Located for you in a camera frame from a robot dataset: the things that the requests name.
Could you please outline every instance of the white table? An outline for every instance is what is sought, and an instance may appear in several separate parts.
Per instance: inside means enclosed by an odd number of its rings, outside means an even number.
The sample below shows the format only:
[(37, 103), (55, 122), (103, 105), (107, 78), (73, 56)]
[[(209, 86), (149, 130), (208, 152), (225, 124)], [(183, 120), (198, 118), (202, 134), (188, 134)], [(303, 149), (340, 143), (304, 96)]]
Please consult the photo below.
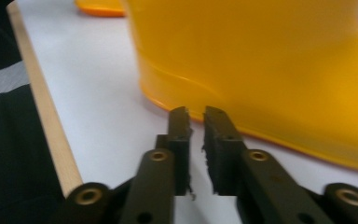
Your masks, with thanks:
[[(20, 14), (16, 4), (8, 11), (64, 193), (81, 181), (114, 188), (134, 176), (156, 135), (167, 132), (168, 113), (138, 88), (126, 19), (87, 16), (73, 0), (17, 0), (17, 5)], [(176, 197), (175, 223), (240, 223), (235, 199), (212, 195), (200, 150), (203, 126), (192, 123), (192, 128), (191, 175), (197, 200)], [(356, 171), (244, 138), (249, 148), (272, 153), (307, 189), (321, 193), (333, 182), (358, 187)]]

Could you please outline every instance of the yellow object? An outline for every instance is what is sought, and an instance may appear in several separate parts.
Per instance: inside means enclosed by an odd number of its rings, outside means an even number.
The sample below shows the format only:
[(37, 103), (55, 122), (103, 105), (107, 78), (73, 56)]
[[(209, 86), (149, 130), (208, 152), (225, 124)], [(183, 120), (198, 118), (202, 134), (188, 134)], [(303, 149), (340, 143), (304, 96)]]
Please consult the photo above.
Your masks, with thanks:
[(75, 0), (84, 13), (98, 17), (123, 17), (124, 9), (119, 0)]
[(166, 109), (358, 169), (358, 0), (125, 0), (140, 84)]

